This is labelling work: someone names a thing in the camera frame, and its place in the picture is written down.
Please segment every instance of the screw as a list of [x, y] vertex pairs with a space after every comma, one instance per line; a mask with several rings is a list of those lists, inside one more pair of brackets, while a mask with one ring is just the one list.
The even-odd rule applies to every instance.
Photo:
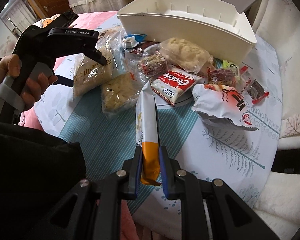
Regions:
[[178, 170], [177, 171], [177, 175], [179, 177], [183, 177], [183, 176], [186, 176], [187, 172], [185, 170]]
[[82, 179], [80, 180], [79, 185], [81, 187], [87, 187], [89, 185], [89, 181], [87, 179]]
[[118, 170], [117, 173], [118, 177], [126, 176], [127, 172], [125, 170]]
[[221, 187], [223, 185], [223, 181], [221, 179], [215, 179], [213, 184], [217, 187]]

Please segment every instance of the hand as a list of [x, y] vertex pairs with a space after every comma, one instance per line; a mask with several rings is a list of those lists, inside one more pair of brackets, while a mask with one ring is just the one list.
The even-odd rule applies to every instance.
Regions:
[[[19, 76], [20, 65], [18, 55], [6, 56], [0, 61], [0, 84], [7, 74], [14, 78]], [[31, 94], [27, 92], [23, 92], [21, 94], [21, 98], [26, 104], [24, 111], [32, 108], [34, 106], [34, 102], [39, 101], [41, 95], [46, 91], [48, 86], [56, 82], [57, 79], [57, 76], [47, 78], [43, 73], [39, 74], [37, 81], [33, 81], [31, 78], [28, 78], [26, 84]]]

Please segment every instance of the white storage box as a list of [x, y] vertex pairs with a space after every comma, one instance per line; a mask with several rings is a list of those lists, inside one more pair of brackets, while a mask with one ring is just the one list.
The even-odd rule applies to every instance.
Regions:
[[257, 43], [245, 14], [220, 0], [135, 0], [117, 15], [127, 34], [157, 42], [182, 38], [234, 63]]

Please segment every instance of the table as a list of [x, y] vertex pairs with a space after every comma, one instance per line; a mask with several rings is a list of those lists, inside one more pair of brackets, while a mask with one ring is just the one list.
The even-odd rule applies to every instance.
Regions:
[[[119, 24], [111, 17], [99, 28]], [[155, 96], [160, 119], [161, 144], [169, 157], [198, 178], [223, 179], [249, 206], [258, 199], [274, 160], [282, 115], [281, 78], [275, 50], [257, 36], [257, 44], [242, 65], [270, 95], [253, 106], [245, 103], [257, 131], [223, 130], [205, 126], [192, 112], [191, 92], [185, 93], [175, 107]], [[56, 70], [71, 77], [74, 56], [67, 57]], [[91, 180], [104, 178], [121, 168], [134, 154], [135, 109], [112, 119], [101, 112], [100, 88], [72, 99], [71, 88], [50, 86], [35, 111], [44, 130], [66, 141], [79, 141]], [[134, 220], [171, 239], [181, 238], [180, 201], [165, 199], [162, 187], [140, 187], [138, 199], [128, 203]]]

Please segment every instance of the pink blanket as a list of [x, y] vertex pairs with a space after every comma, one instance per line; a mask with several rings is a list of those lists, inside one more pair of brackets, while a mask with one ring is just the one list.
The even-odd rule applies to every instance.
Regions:
[[[96, 12], [96, 13], [84, 13], [79, 14], [79, 17], [72, 23], [76, 24], [74, 28], [90, 29], [93, 30], [104, 23], [107, 19], [115, 15], [117, 12]], [[66, 57], [57, 58], [54, 70], [62, 63]], [[29, 111], [24, 112], [21, 115], [21, 125], [42, 130], [42, 126], [38, 121], [38, 118], [31, 108]], [[121, 203], [121, 240], [139, 240], [136, 227], [134, 225], [132, 216], [128, 209], [126, 201]]]

